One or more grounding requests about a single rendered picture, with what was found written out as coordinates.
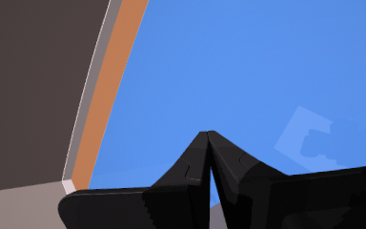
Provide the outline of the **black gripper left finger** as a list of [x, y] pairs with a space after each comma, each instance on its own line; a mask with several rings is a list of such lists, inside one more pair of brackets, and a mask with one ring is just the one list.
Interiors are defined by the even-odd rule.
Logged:
[[210, 229], [210, 187], [203, 131], [152, 187], [82, 189], [57, 208], [67, 229]]

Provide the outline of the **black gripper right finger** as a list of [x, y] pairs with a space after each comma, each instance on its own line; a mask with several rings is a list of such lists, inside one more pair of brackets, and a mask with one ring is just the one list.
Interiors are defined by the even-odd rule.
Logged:
[[207, 133], [228, 229], [281, 229], [293, 213], [366, 204], [366, 166], [286, 175], [218, 132]]

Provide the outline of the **dark grey open bin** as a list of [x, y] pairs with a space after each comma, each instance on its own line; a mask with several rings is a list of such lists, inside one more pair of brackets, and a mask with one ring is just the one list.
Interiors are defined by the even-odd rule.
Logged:
[[228, 229], [220, 202], [210, 207], [210, 229]]

